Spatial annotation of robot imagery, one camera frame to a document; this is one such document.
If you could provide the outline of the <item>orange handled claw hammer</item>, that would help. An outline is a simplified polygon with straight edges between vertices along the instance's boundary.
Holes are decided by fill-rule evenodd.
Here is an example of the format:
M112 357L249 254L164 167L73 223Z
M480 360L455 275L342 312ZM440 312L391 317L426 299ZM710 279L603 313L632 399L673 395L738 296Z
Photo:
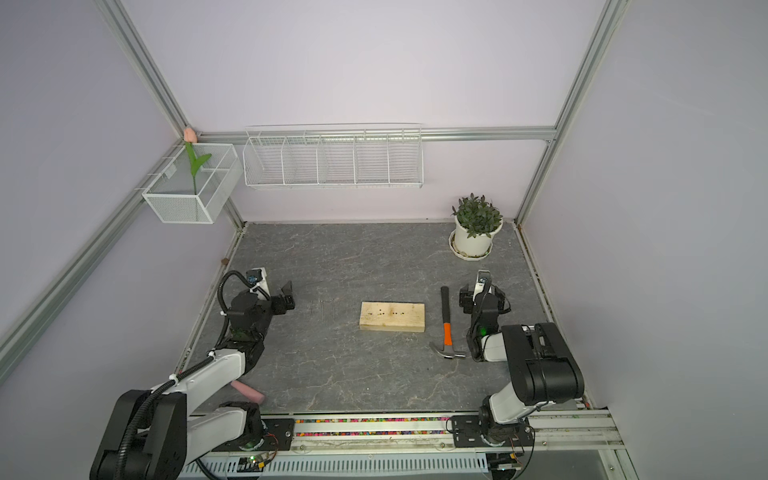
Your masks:
M443 326L443 343L439 346L436 343L431 343L432 350L440 355L444 359L464 359L466 353L458 351L453 345L452 337L452 324L451 324L451 311L450 311L450 290L448 286L442 286L440 288L441 296L441 313L442 313L442 326Z

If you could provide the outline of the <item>wooden block with nail holes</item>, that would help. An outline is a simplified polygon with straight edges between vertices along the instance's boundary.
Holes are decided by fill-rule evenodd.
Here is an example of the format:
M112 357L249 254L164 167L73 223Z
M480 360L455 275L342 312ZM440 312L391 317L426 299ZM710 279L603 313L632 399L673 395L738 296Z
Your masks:
M366 331L423 333L423 303L363 302L359 328Z

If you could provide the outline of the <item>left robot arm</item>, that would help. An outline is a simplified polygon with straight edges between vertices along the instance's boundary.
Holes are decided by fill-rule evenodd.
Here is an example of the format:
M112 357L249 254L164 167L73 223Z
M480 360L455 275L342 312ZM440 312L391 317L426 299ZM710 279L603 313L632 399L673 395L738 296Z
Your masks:
M296 306L293 286L271 293L262 269L226 272L216 291L224 324L205 358L148 390L129 390L112 411L90 468L92 479L176 479L219 446L277 448L256 401L197 409L255 367L274 317Z

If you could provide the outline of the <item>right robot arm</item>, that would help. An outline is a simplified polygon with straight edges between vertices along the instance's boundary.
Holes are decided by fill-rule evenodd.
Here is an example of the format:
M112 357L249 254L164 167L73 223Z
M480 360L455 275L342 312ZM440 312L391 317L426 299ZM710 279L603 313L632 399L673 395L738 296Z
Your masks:
M462 287L458 301L470 316L466 343L471 358L503 363L508 370L508 383L485 397L479 408L485 443L501 445L525 431L532 413L583 396L583 374L555 324L501 325L499 318L511 308L506 295L491 283Z

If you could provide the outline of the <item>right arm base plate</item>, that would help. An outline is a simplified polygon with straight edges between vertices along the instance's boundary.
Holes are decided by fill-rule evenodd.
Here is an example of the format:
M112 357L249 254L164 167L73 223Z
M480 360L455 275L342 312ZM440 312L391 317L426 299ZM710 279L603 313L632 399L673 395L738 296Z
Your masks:
M497 424L479 414L453 415L445 426L458 448L501 448L534 445L534 429L527 422Z

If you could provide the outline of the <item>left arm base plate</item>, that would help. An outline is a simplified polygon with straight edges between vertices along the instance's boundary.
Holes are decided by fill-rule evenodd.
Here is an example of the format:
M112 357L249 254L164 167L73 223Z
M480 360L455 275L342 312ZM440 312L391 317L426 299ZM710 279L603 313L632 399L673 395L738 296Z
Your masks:
M291 448L296 422L290 417L263 418L258 430L261 434L244 433L235 440L215 447L214 452L288 451Z

